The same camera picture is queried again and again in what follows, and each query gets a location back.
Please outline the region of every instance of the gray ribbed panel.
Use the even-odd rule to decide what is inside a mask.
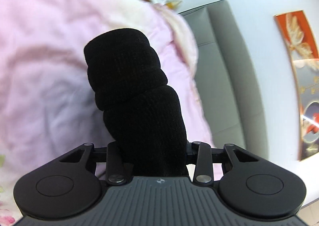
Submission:
[[[227,210],[215,192],[194,186],[188,178],[134,177],[125,186],[111,187],[88,212],[62,221],[25,217],[17,226],[306,226],[292,217],[258,222]]]

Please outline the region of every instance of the round black pad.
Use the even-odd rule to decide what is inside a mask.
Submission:
[[[246,185],[251,191],[264,195],[279,193],[284,187],[279,178],[271,175],[254,175],[247,179]]]
[[[240,214],[260,219],[292,216],[306,196],[303,181],[266,160],[236,162],[220,180],[222,200]]]
[[[40,194],[53,197],[67,194],[73,186],[73,180],[68,177],[50,176],[37,183],[37,190]]]
[[[101,196],[101,184],[78,163],[52,162],[20,178],[13,194],[23,215],[58,220],[94,205]]]

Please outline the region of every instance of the metal rivet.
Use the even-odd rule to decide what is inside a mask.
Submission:
[[[196,180],[200,183],[209,183],[212,180],[212,178],[207,175],[199,175],[196,177]]]
[[[112,183],[121,183],[124,181],[124,176],[122,175],[111,175],[108,180]]]

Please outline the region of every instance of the framed picture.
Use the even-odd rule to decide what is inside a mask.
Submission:
[[[275,16],[288,49],[298,91],[300,156],[319,152],[319,59],[310,25],[303,11]]]

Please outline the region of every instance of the pink fabric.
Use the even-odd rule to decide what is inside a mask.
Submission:
[[[188,140],[212,145],[170,25],[142,0],[0,0],[0,224],[21,214],[13,186],[85,142],[112,140],[87,80],[83,48],[112,29],[141,30],[181,102]],[[190,30],[184,30],[192,36]]]

